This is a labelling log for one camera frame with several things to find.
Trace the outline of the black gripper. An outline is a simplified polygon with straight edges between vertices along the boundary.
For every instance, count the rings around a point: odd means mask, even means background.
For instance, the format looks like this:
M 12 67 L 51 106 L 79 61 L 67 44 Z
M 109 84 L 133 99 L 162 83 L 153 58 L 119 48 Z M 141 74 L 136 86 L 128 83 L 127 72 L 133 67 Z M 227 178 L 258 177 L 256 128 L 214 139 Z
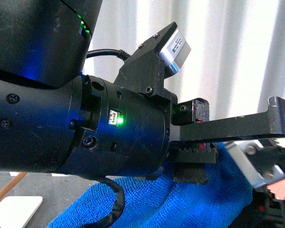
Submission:
M 82 78 L 79 118 L 72 122 L 74 138 L 68 172 L 94 180 L 129 176 L 154 180 L 166 162 L 173 164 L 173 180 L 208 183 L 206 164 L 217 162 L 219 149 L 206 142 L 173 139 L 183 118 L 207 103 L 195 99 L 182 111 L 177 100 L 157 100 L 94 76 Z

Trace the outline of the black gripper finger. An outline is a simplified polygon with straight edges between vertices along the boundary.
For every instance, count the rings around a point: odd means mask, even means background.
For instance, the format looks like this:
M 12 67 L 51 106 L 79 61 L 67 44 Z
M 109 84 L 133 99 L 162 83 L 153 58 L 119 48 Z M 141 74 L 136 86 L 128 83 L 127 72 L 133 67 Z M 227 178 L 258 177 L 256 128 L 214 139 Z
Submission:
M 195 143 L 269 138 L 285 138 L 285 100 L 278 96 L 268 98 L 268 110 L 263 113 L 191 123 L 180 127 L 180 140 Z

